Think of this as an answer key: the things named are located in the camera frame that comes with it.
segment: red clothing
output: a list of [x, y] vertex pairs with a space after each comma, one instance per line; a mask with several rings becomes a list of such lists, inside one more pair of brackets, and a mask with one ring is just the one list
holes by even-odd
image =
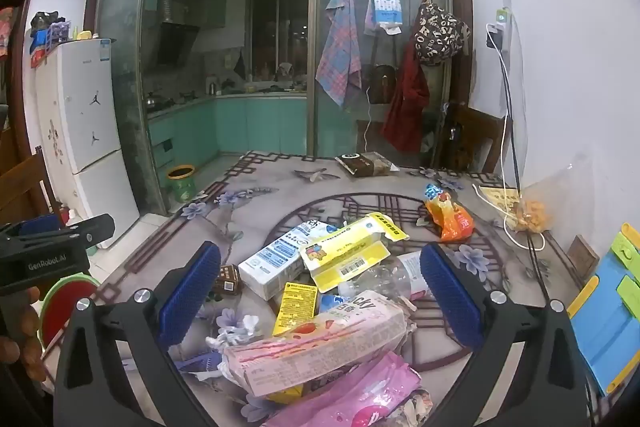
[[396, 92], [382, 126], [382, 136], [401, 152], [420, 152], [422, 110], [429, 103], [429, 87], [411, 39], [404, 49]]

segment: trash can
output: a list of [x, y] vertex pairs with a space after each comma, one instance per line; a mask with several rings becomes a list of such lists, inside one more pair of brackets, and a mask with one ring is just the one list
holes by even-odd
[[193, 200], [196, 195], [196, 185], [192, 176], [195, 171], [193, 165], [178, 165], [166, 174], [174, 191], [175, 199], [180, 203]]

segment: metal bolt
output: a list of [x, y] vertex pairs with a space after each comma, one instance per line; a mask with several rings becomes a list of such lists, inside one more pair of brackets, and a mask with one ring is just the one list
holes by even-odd
[[504, 304], [507, 302], [507, 295], [498, 290], [492, 291], [490, 297], [496, 304]]
[[146, 288], [142, 288], [142, 290], [138, 290], [133, 294], [133, 300], [135, 302], [147, 302], [151, 297], [151, 292]]
[[90, 305], [91, 305], [91, 301], [85, 297], [84, 299], [80, 299], [78, 302], [76, 302], [76, 309], [83, 312]]
[[563, 312], [563, 311], [564, 311], [564, 304], [562, 304], [562, 302], [560, 302], [560, 301], [558, 301], [558, 300], [556, 300], [556, 299], [553, 299], [553, 300], [549, 303], [549, 305], [551, 306], [551, 309], [552, 309], [553, 311], [555, 311], [555, 312], [560, 313], [560, 312]]

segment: hand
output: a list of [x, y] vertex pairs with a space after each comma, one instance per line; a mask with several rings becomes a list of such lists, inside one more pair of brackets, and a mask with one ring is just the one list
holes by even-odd
[[[36, 287], [29, 288], [26, 292], [29, 295], [30, 304], [33, 304], [40, 297], [40, 291]], [[44, 364], [40, 360], [42, 344], [36, 336], [39, 325], [40, 318], [36, 310], [31, 306], [26, 307], [20, 317], [20, 329], [22, 333], [27, 335], [22, 352], [14, 341], [7, 337], [0, 337], [0, 362], [14, 363], [18, 359], [22, 359], [22, 365], [31, 380], [45, 381], [47, 375], [44, 371]]]

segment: yellow packaging box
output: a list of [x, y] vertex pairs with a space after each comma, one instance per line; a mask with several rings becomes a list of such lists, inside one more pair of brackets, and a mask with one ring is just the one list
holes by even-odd
[[[273, 335], [276, 337], [315, 317], [317, 298], [318, 288], [315, 286], [294, 282], [286, 283], [280, 311], [273, 327]], [[267, 395], [267, 399], [289, 404], [302, 397], [302, 388], [303, 384], [295, 385], [277, 393], [271, 393]]]
[[394, 242], [409, 238], [388, 216], [372, 212], [301, 248], [300, 255], [325, 293], [391, 255], [382, 244], [383, 236]]

